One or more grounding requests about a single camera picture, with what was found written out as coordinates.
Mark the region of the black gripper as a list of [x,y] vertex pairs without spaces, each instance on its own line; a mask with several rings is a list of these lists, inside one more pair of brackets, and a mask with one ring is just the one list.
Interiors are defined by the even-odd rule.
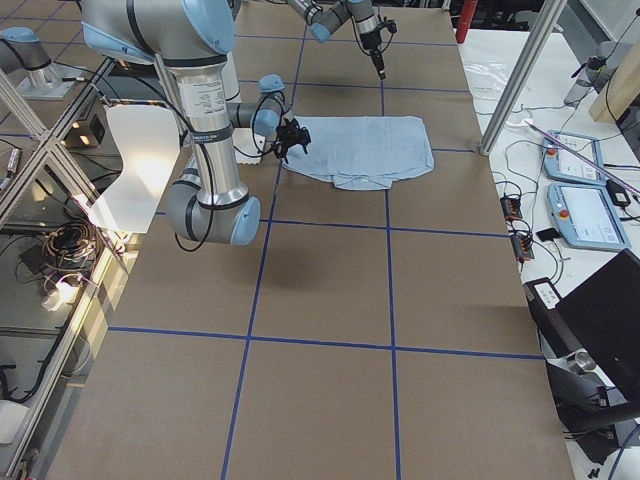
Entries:
[[371,57],[380,80],[386,79],[386,69],[383,56],[380,50],[382,44],[381,34],[378,30],[373,30],[360,35],[360,41],[365,52]]
[[276,128],[275,156],[285,158],[288,150],[297,144],[299,123],[296,119],[286,120]]

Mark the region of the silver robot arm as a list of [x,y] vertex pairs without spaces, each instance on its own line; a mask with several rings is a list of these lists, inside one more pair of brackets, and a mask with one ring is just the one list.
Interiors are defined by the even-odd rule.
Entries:
[[248,125],[277,136],[275,154],[307,146],[310,135],[293,117],[281,80],[261,81],[260,102],[235,120],[228,115],[222,71],[234,46],[232,10],[225,1],[86,1],[84,39],[98,53],[131,63],[156,58],[177,81],[175,102],[193,140],[189,167],[168,192],[169,222],[178,237],[247,245],[260,221],[260,202],[241,181],[232,133]]
[[361,51],[371,59],[379,79],[386,79],[381,32],[387,30],[393,36],[397,27],[393,19],[377,14],[371,1],[337,1],[327,10],[315,1],[292,0],[285,4],[304,20],[319,43],[327,42],[345,23],[351,23]]

